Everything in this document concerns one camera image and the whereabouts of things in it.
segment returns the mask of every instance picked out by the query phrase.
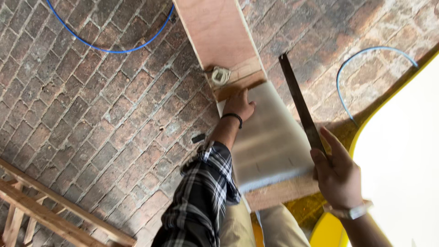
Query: leg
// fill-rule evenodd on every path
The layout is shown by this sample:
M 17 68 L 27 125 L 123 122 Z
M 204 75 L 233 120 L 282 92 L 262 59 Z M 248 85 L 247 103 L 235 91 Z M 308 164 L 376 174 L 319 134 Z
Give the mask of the leg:
M 226 207 L 219 241 L 221 247 L 256 247 L 252 221 L 244 198 L 238 205 Z
M 266 247 L 310 247 L 296 219 L 284 205 L 256 212 Z

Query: black wrist band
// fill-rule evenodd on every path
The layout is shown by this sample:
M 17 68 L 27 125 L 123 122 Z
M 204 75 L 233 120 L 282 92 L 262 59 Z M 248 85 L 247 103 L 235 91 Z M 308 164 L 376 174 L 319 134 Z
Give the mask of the black wrist band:
M 234 116 L 234 117 L 238 118 L 238 120 L 239 120 L 239 128 L 242 129 L 242 118 L 238 114 L 236 114 L 236 113 L 227 113 L 227 114 L 224 114 L 221 117 L 221 119 L 223 119 L 223 118 L 225 118 L 227 116 Z

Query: plaid shirt sleeve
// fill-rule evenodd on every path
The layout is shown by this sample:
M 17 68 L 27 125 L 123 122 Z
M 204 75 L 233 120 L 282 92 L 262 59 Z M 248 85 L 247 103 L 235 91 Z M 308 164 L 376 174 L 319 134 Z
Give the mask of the plaid shirt sleeve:
M 232 157 L 220 142 L 211 142 L 181 168 L 184 176 L 162 216 L 152 246 L 220 246 L 226 205 L 241 195 L 232 179 Z

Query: brick floor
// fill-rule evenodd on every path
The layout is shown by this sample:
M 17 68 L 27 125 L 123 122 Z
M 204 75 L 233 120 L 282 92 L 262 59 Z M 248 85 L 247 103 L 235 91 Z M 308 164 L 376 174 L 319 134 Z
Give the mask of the brick floor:
M 76 33 L 128 49 L 163 24 L 170 0 L 51 0 Z M 240 0 L 269 78 L 297 118 L 277 57 L 287 52 L 314 120 L 347 118 L 335 92 L 341 63 L 373 45 L 421 58 L 439 42 L 437 0 Z M 172 200 L 178 166 L 209 134 L 216 107 L 179 19 L 131 54 L 92 50 L 45 0 L 0 1 L 1 158 L 147 246 Z M 408 69 L 373 52 L 342 75 L 358 113 Z M 5 216 L 7 204 L 1 206 Z M 77 217 L 69 221 L 102 241 Z M 34 246 L 69 246 L 38 226 Z

